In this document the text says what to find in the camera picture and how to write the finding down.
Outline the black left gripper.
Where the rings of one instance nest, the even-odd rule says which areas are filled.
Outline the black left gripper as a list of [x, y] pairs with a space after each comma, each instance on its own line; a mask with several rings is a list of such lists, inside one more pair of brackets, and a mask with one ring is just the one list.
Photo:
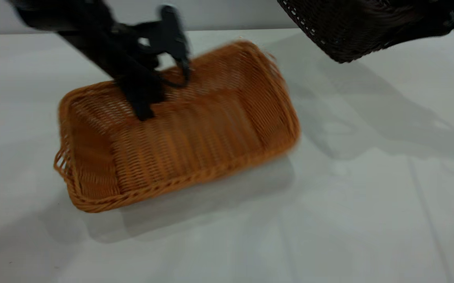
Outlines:
[[162, 78], [156, 70], [158, 55], [160, 53], [141, 51], [133, 54], [113, 52], [113, 79], [140, 121], [154, 118], [151, 105], [165, 100]]

